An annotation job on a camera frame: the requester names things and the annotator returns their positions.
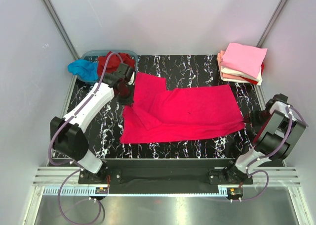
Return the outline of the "magenta t shirt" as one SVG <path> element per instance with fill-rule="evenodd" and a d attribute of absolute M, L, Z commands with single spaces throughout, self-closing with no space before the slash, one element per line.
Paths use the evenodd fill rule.
<path fill-rule="evenodd" d="M 123 119 L 124 144 L 211 139 L 245 127 L 229 85 L 167 90 L 165 78 L 146 73 L 137 74 Z"/>

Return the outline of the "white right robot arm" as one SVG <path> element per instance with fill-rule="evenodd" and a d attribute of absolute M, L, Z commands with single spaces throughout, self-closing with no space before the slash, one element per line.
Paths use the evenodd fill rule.
<path fill-rule="evenodd" d="M 281 93 L 274 95 L 264 110 L 250 111 L 244 122 L 260 130 L 253 147 L 224 171 L 225 180 L 232 184 L 241 179 L 242 173 L 250 175 L 265 162 L 285 159 L 308 127 L 302 115 L 288 103 L 288 97 Z"/>

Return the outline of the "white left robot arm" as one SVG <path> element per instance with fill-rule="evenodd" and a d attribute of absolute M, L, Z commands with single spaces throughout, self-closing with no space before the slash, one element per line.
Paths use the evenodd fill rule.
<path fill-rule="evenodd" d="M 121 63 L 116 71 L 104 73 L 87 96 L 62 118 L 50 122 L 50 149 L 67 156 L 89 171 L 95 183 L 102 183 L 107 176 L 105 163 L 89 149 L 85 131 L 99 111 L 113 99 L 120 105 L 131 105 L 134 96 L 136 71 Z"/>

